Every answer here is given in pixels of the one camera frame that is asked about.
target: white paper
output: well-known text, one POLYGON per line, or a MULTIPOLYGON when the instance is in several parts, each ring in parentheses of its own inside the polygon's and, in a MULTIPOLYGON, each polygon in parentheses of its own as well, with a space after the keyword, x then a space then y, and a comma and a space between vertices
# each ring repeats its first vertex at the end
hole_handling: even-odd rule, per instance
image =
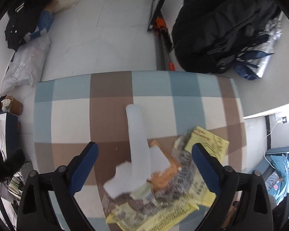
POLYGON ((131 149, 132 175, 135 178, 151 178, 151 159, 145 134, 144 122, 139 105, 126 107, 129 125, 129 144, 131 149))
POLYGON ((170 162, 158 146, 150 148, 151 172, 164 172, 170 167, 170 162))
POLYGON ((145 178, 132 177, 132 164, 124 162, 116 166, 115 176, 104 184, 105 191, 111 198, 138 189, 147 182, 145 178))

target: white cable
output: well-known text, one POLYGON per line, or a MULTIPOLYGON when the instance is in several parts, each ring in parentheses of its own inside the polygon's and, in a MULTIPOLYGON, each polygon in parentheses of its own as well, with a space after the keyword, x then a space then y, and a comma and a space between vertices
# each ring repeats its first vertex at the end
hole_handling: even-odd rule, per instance
MULTIPOLYGON (((275 126, 278 124, 279 122, 276 122, 276 124, 274 125, 274 127, 272 128, 272 130, 270 131, 270 133, 264 138, 264 141, 265 141, 265 139, 270 135, 270 134, 272 134, 272 131, 273 131, 273 129, 275 128, 275 126)), ((264 150, 264 158, 266 159, 266 161, 271 165, 271 167, 272 168, 274 168, 274 169, 276 169, 275 167, 273 167, 272 166, 272 164, 267 160, 267 158, 265 157, 265 149, 264 149, 264 142, 262 143, 262 148, 263 148, 263 150, 264 150)))
POLYGON ((277 125, 277 122, 276 122, 276 124, 274 125, 274 127, 272 128, 272 130, 270 131, 270 133, 264 138, 264 141, 263 141, 263 143, 262 143, 262 149, 263 149, 263 151, 264 151, 263 157, 266 159, 266 161, 267 161, 267 162, 271 165, 271 167, 274 168, 274 169, 275 169, 275 167, 273 167, 272 164, 271 164, 271 163, 268 161, 268 159, 265 157, 265 152, 266 152, 266 150, 264 149, 264 142, 265 142, 266 138, 267 138, 270 134, 272 134, 272 131, 273 131, 273 129, 276 127, 276 125, 277 125))

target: clear plastic bag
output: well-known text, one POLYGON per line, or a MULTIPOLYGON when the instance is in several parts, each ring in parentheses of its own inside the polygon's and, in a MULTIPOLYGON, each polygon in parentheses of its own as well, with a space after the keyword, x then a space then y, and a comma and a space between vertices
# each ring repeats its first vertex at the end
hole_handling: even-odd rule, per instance
POLYGON ((2 80, 0 86, 1 96, 8 94, 16 86, 36 86, 41 80, 49 44, 49 37, 44 35, 18 48, 14 60, 2 80))
POLYGON ((269 191, 279 181, 279 179, 280 177, 278 176, 277 172, 273 172, 264 182, 267 191, 269 191))

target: black fur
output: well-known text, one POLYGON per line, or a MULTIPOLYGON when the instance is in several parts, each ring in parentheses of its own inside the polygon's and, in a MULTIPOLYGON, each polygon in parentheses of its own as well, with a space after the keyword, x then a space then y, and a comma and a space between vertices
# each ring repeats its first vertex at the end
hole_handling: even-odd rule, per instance
POLYGON ((20 171, 20 168, 25 163, 25 155, 21 149, 17 149, 11 157, 3 161, 0 151, 0 182, 6 181, 8 178, 20 171))

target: plaid blanket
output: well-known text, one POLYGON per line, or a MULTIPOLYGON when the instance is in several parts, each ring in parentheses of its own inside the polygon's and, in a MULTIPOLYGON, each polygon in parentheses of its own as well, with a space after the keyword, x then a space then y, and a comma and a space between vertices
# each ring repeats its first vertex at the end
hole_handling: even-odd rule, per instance
MULTIPOLYGON (((99 158, 75 198, 97 231, 119 230, 105 223, 103 184, 116 166, 130 161, 125 107, 138 104, 148 140, 172 150, 173 141, 200 126, 230 142, 223 165, 246 167, 246 136, 234 81, 208 74, 124 71, 86 74, 40 82, 34 103, 34 145, 40 173, 67 165, 89 141, 99 158)), ((59 220, 62 214, 54 204, 59 220)), ((200 206, 173 231, 194 231, 206 212, 200 206)))

